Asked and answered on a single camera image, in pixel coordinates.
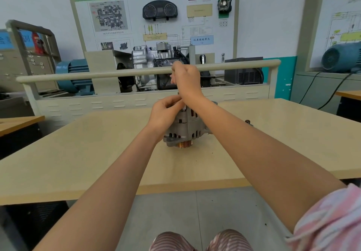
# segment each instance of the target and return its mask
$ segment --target hand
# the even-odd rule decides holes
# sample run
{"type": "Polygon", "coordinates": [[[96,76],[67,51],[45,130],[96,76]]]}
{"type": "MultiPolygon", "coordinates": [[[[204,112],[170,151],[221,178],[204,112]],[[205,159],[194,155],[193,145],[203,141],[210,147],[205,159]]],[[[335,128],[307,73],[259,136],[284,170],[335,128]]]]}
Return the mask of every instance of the hand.
{"type": "Polygon", "coordinates": [[[163,138],[167,129],[174,122],[175,116],[183,107],[184,103],[180,95],[168,96],[153,105],[147,127],[156,133],[158,142],[163,138]]]}
{"type": "Polygon", "coordinates": [[[192,103],[197,98],[203,98],[201,90],[200,73],[196,66],[185,65],[180,61],[176,61],[172,66],[172,84],[176,84],[179,94],[184,103],[192,108],[192,103]]]}

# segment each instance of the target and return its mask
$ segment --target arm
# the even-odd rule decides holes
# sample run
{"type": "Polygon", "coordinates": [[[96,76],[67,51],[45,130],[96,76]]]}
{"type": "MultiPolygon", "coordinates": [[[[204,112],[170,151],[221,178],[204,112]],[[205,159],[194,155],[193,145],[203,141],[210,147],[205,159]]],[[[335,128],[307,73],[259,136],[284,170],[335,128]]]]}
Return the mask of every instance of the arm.
{"type": "Polygon", "coordinates": [[[290,231],[316,202],[346,187],[310,159],[206,99],[195,66],[176,62],[173,70],[172,82],[183,101],[203,119],[290,231]]]}
{"type": "Polygon", "coordinates": [[[184,106],[180,99],[174,95],[154,104],[147,126],[52,227],[35,251],[115,250],[153,149],[184,106]]]}

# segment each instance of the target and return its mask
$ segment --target blue electric motor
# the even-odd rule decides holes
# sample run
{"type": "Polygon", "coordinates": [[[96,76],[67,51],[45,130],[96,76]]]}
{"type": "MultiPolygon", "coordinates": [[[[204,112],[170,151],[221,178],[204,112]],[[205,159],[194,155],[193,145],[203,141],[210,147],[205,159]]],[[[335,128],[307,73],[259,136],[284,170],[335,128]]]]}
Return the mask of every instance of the blue electric motor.
{"type": "Polygon", "coordinates": [[[322,57],[322,66],[327,72],[345,73],[361,68],[361,42],[336,44],[322,57]]]}
{"type": "MultiPolygon", "coordinates": [[[[89,67],[86,59],[74,59],[72,61],[59,62],[55,67],[55,73],[88,72],[89,67]]],[[[59,88],[76,95],[93,95],[94,87],[91,79],[60,80],[59,88]]]]}

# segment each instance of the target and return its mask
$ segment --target person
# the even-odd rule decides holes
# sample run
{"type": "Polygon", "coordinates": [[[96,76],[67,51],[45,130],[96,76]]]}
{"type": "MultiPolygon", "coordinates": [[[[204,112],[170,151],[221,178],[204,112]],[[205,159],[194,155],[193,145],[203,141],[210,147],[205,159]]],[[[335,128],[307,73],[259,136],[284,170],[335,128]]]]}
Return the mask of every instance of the person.
{"type": "MultiPolygon", "coordinates": [[[[205,98],[195,66],[175,62],[172,70],[179,95],[154,104],[143,130],[34,250],[115,250],[152,151],[184,104],[203,119],[246,179],[294,233],[286,239],[292,249],[361,250],[358,187],[347,187],[310,159],[205,98]]],[[[150,250],[195,249],[183,236],[165,232],[150,250]]],[[[215,236],[207,250],[252,248],[239,232],[226,230],[215,236]]]]}

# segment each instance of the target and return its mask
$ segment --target red object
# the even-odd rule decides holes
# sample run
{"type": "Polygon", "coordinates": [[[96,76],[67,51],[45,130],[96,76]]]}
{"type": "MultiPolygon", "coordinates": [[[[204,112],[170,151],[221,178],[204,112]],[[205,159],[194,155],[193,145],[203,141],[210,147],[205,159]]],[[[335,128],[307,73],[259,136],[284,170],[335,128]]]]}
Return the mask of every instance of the red object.
{"type": "Polygon", "coordinates": [[[36,32],[31,33],[31,39],[33,40],[34,43],[35,53],[44,54],[45,49],[44,49],[43,41],[40,39],[40,37],[36,32]]]}

